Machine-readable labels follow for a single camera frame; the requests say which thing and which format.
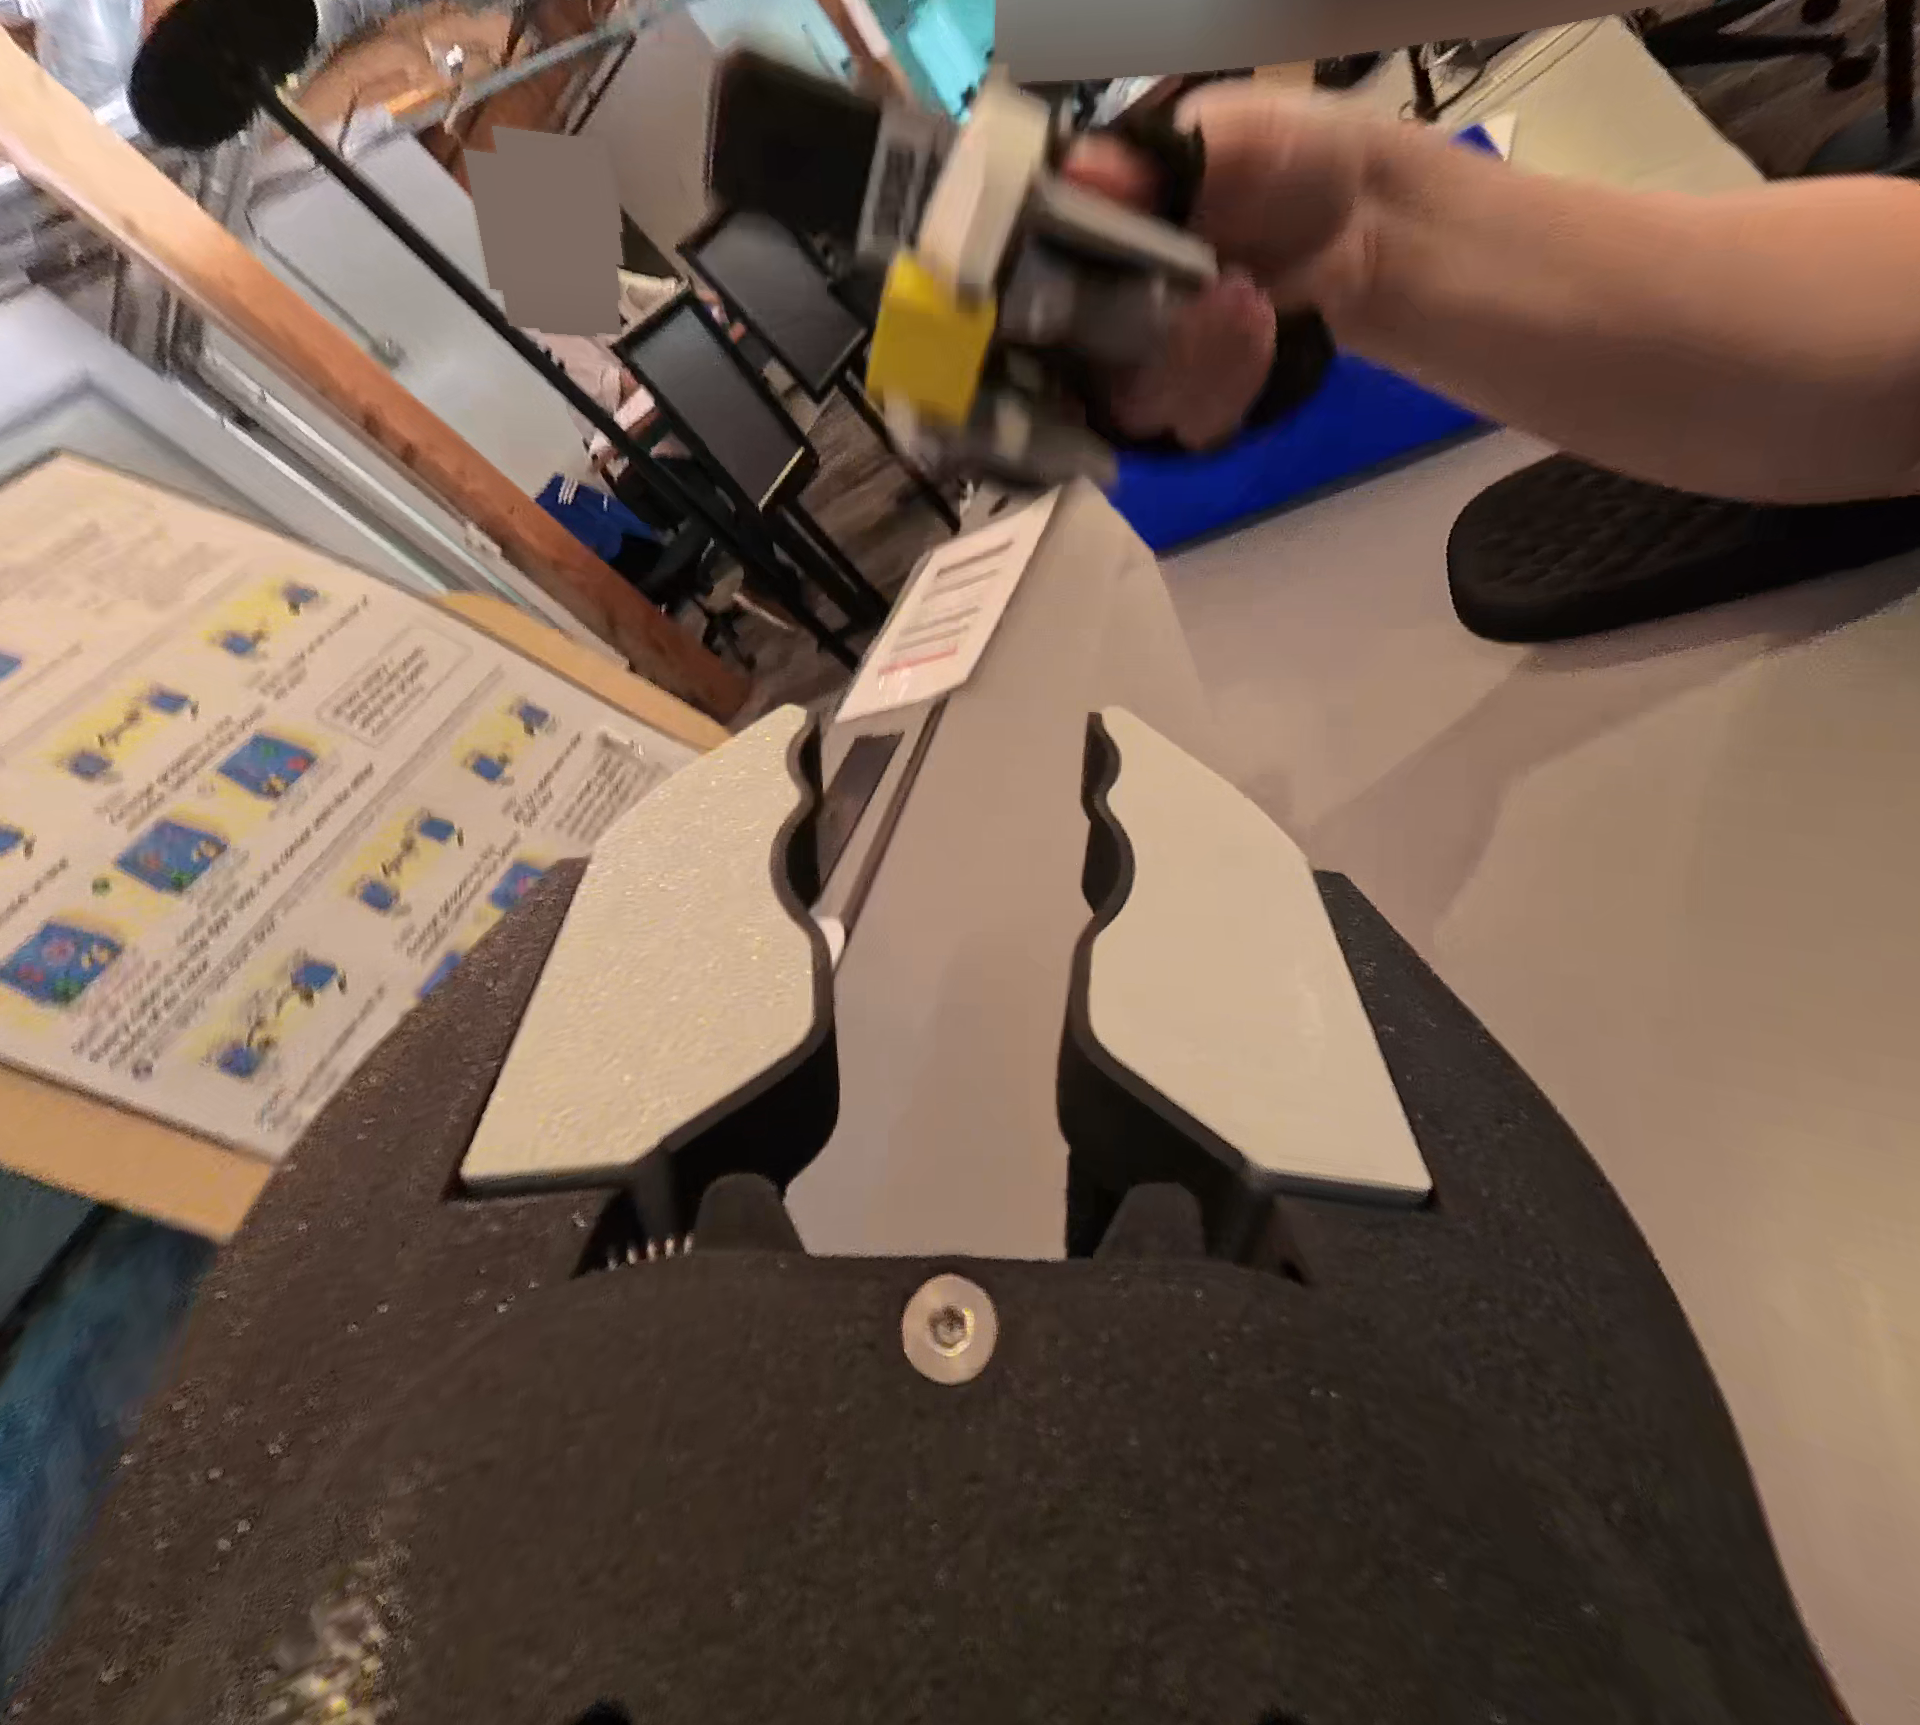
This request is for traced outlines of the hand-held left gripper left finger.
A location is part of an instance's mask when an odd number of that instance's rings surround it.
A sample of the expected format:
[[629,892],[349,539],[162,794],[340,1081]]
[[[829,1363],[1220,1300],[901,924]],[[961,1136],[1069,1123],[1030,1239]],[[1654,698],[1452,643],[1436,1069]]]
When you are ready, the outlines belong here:
[[583,1269],[688,1254],[722,1178],[792,1191],[838,1125],[821,797],[821,719],[789,703],[615,822],[468,1141],[465,1191],[607,1193]]

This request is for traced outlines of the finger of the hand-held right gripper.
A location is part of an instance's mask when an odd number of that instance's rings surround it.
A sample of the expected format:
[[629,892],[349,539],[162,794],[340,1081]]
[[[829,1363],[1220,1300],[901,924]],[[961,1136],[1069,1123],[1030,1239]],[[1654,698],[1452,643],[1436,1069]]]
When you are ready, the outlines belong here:
[[925,204],[912,253],[955,298],[985,300],[1051,168],[1052,114],[1021,85],[985,85]]
[[988,381],[967,416],[916,408],[916,454],[932,473],[971,485],[1111,487],[1118,455],[1085,423],[1018,386]]

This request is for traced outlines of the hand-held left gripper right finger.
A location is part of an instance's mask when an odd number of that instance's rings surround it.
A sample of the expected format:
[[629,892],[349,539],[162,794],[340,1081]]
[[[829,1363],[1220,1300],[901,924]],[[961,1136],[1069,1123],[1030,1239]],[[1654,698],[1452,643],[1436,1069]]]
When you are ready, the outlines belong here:
[[1086,722],[1086,922],[1058,1125],[1066,1247],[1172,1185],[1205,1249],[1256,1260],[1285,1199],[1417,1211],[1432,1174],[1309,857],[1126,708]]

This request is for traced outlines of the yellow wooden cube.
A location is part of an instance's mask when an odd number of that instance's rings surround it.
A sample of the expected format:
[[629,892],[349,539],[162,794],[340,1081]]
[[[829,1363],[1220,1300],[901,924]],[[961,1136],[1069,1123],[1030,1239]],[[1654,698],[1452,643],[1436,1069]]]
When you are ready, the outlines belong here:
[[965,425],[983,392],[996,320],[995,292],[962,290],[912,249],[898,249],[880,286],[869,398],[888,420]]

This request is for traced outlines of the blue plastic bin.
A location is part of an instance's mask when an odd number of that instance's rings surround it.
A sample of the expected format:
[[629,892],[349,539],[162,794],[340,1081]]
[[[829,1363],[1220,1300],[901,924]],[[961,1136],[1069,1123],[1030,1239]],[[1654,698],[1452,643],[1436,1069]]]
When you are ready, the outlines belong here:
[[[1089,142],[1124,145],[1150,175],[1142,208],[1180,229],[1206,232],[1225,273],[1273,281],[1271,252],[1233,232],[1222,214],[1209,222],[1209,147],[1198,122],[1150,109],[1091,131]],[[1233,532],[1493,427],[1458,400],[1340,346],[1310,301],[1285,301],[1271,321],[1266,375],[1236,425],[1206,445],[1185,441],[1171,425],[1129,421],[1108,386],[1086,394],[1089,421],[1116,454],[1112,504],[1155,551]]]

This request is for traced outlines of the person's right forearm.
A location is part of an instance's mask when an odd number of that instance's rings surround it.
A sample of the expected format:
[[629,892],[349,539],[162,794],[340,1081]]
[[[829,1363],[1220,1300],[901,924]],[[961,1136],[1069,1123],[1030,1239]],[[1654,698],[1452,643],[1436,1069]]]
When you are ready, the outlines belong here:
[[1767,504],[1918,489],[1918,186],[1713,195],[1375,156],[1317,290],[1334,332],[1481,416]]

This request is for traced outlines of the black display on stand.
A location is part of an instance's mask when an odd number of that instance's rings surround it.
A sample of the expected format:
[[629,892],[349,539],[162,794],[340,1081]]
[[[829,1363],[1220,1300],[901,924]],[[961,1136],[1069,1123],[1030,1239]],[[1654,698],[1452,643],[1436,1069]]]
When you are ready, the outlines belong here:
[[940,521],[961,530],[946,489],[901,443],[866,392],[872,318],[853,303],[809,241],[770,217],[718,206],[678,240],[676,253],[817,404],[838,394]]
[[652,394],[687,458],[699,463],[782,602],[841,650],[876,630],[890,598],[829,536],[805,498],[821,454],[760,368],[691,290],[622,330],[615,355]]

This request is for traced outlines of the paper in plastic sleeve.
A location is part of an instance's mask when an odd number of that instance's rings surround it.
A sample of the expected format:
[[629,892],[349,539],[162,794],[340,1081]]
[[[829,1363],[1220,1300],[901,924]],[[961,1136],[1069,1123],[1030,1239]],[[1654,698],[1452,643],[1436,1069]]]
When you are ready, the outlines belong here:
[[979,525],[932,547],[838,700],[841,723],[932,703],[971,681],[1061,495],[1006,498]]

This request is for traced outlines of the black desk inlay plate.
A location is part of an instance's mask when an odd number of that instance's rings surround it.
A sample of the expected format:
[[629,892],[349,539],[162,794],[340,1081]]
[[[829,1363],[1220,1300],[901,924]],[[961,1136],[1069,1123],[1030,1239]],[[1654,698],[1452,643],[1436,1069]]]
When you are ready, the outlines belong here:
[[901,749],[901,729],[856,736],[829,773],[813,821],[814,897],[821,903]]

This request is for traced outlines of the blue jacket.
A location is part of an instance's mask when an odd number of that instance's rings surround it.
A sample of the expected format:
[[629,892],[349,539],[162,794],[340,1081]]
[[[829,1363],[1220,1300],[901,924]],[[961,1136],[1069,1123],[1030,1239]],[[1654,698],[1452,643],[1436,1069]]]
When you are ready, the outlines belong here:
[[634,583],[645,583],[661,564],[661,533],[601,484],[555,473],[536,504]]

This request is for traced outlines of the printed instruction sheet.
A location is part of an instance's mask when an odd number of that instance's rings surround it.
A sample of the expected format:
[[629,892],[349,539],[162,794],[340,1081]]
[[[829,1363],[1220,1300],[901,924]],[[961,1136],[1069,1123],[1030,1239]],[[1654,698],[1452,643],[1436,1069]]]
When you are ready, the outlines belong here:
[[267,1160],[709,746],[105,463],[3,511],[4,1060]]

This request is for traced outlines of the wooden column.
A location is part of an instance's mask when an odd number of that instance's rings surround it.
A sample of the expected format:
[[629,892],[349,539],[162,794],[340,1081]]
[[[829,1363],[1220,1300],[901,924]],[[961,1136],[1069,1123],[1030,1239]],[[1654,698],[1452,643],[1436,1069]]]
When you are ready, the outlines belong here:
[[12,36],[3,37],[3,142],[7,160],[29,182],[145,262],[388,463],[479,525],[520,574],[613,643],[638,676],[718,722],[742,709],[753,688],[737,667],[593,555]]

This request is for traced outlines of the wooden display board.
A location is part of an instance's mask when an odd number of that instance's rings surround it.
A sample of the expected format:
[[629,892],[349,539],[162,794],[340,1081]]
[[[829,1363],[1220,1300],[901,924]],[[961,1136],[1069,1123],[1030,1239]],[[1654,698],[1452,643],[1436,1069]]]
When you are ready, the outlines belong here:
[[[447,620],[461,620],[483,640],[694,752],[718,748],[753,693],[754,676],[711,651],[702,640],[693,642],[693,654],[718,667],[718,709],[674,695],[622,655],[501,598],[447,592],[433,606]],[[3,1073],[3,1165],[23,1178],[210,1240],[239,1233],[276,1173],[275,1163],[252,1152],[14,1066]]]

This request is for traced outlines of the black pole with round disc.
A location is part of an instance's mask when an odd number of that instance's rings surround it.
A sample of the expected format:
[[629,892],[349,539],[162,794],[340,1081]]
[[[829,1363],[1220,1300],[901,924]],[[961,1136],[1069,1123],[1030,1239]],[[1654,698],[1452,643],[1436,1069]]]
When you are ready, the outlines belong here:
[[853,669],[859,654],[850,636],[872,630],[885,617],[888,598],[850,560],[829,550],[789,468],[737,471],[650,378],[645,386],[665,411],[669,431],[684,445],[684,459],[661,459],[636,443],[613,406],[591,396],[550,348],[517,325],[492,292],[287,95],[287,81],[319,40],[316,0],[177,0],[137,52],[129,81],[135,117],[160,144],[182,149],[225,145],[258,117],[276,123],[595,433],[622,452],[652,501],[694,516],[821,651]]

